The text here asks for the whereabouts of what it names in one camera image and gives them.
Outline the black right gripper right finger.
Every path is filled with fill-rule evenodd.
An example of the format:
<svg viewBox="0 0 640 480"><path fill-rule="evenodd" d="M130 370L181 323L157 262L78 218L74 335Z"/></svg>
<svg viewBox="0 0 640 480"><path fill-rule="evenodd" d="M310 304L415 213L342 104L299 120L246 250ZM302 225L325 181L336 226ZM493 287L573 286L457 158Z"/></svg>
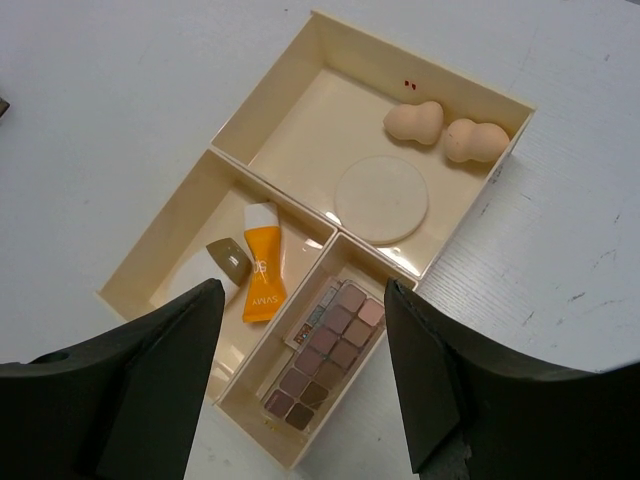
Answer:
<svg viewBox="0 0 640 480"><path fill-rule="evenodd" d="M396 280L387 335L422 479L635 479L639 367L594 373L502 345Z"/></svg>

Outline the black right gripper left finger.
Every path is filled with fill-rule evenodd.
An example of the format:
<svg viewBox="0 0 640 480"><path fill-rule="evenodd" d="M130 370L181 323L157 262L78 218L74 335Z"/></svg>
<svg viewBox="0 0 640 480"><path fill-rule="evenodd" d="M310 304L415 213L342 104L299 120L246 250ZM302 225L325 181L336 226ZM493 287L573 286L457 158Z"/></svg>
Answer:
<svg viewBox="0 0 640 480"><path fill-rule="evenodd" d="M29 363L1 367L5 479L180 479L222 325L209 279Z"/></svg>

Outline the long clear eyeshadow palette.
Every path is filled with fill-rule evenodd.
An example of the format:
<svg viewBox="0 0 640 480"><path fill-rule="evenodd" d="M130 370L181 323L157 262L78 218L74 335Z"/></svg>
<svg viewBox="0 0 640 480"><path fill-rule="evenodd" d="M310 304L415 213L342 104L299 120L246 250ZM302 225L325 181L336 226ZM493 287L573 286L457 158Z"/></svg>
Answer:
<svg viewBox="0 0 640 480"><path fill-rule="evenodd" d="M273 418L309 432L336 399L385 328L384 306L351 280L343 284L304 345L291 354L263 396Z"/></svg>

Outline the white bottle brown cap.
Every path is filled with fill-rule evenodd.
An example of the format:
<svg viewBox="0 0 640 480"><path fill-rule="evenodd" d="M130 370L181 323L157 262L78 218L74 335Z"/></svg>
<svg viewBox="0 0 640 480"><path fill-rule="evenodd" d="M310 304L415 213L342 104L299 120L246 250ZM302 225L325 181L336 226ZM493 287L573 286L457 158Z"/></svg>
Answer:
<svg viewBox="0 0 640 480"><path fill-rule="evenodd" d="M228 305L248 279L252 261L232 238L213 241L191 255L176 271L168 289L167 299L173 300L205 280L218 280L224 290L224 305Z"/></svg>

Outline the orange sunscreen tube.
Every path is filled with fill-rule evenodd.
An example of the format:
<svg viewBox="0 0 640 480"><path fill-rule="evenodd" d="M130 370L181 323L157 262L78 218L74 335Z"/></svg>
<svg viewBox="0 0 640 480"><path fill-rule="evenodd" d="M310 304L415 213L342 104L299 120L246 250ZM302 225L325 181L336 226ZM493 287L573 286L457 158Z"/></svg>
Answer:
<svg viewBox="0 0 640 480"><path fill-rule="evenodd" d="M253 258L243 311L245 323L270 321L287 298L281 276L281 227L272 202L244 210L244 238Z"/></svg>

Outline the round cream powder puff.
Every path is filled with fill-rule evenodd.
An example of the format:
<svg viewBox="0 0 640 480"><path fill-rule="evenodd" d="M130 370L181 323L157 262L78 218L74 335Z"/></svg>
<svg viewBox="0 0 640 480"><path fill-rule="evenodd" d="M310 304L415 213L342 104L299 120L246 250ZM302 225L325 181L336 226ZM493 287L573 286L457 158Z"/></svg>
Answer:
<svg viewBox="0 0 640 480"><path fill-rule="evenodd" d="M388 245L411 235L424 221L429 191L409 162L370 156L350 166L334 193L341 225L372 245Z"/></svg>

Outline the beige makeup sponge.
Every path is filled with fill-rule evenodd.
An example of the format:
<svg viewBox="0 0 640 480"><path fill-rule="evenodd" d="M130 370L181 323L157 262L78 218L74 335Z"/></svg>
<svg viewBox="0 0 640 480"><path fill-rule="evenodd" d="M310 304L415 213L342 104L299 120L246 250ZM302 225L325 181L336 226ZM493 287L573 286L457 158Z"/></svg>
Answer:
<svg viewBox="0 0 640 480"><path fill-rule="evenodd" d="M509 143L509 136L500 126L462 118L453 121L446 129L444 150L452 162L493 163Z"/></svg>
<svg viewBox="0 0 640 480"><path fill-rule="evenodd" d="M435 101L427 101L420 105L397 105L386 114L383 126L386 132L397 140L415 141L430 146L440 139L444 126L444 110L441 104Z"/></svg>

